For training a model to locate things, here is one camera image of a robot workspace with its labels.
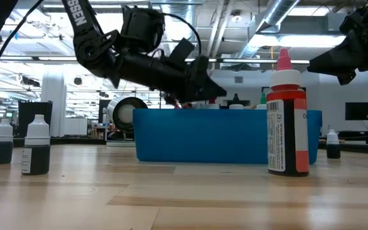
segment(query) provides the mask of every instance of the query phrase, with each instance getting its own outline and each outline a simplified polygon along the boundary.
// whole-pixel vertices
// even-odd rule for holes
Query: blue plastic container
[[[321,111],[308,111],[309,163],[316,162]],[[135,109],[137,158],[149,162],[267,164],[266,111]]]

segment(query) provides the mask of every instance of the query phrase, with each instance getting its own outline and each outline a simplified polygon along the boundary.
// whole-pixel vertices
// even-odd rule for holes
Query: workbench
[[[368,154],[318,161],[306,178],[265,165],[138,162],[133,148],[51,146],[50,172],[0,165],[0,229],[367,229]]]

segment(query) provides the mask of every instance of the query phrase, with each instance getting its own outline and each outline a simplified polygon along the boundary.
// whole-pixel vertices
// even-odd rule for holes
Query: white bottle cap
[[[243,105],[233,104],[229,106],[229,109],[243,109]]]
[[[339,144],[339,136],[335,133],[334,129],[329,130],[327,134],[327,144]]]
[[[3,141],[13,141],[13,128],[8,119],[2,119],[0,122],[0,142]]]
[[[273,72],[270,78],[270,87],[293,84],[302,85],[302,78],[298,70],[281,70]]]
[[[50,144],[49,125],[46,124],[43,115],[35,115],[35,119],[28,125],[25,137],[25,145]]]
[[[256,106],[256,109],[266,110],[266,104],[259,104]]]
[[[220,105],[219,104],[207,104],[202,109],[220,109]]]

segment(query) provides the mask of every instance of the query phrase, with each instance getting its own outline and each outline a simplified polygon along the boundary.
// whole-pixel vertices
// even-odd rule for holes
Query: computer screen
[[[346,121],[368,120],[368,102],[346,102]]]

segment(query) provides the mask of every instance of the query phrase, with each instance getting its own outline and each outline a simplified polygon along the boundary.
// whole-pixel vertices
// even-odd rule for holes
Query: column
[[[41,102],[53,102],[50,119],[50,136],[65,135],[66,79],[61,65],[46,66],[42,80]]]

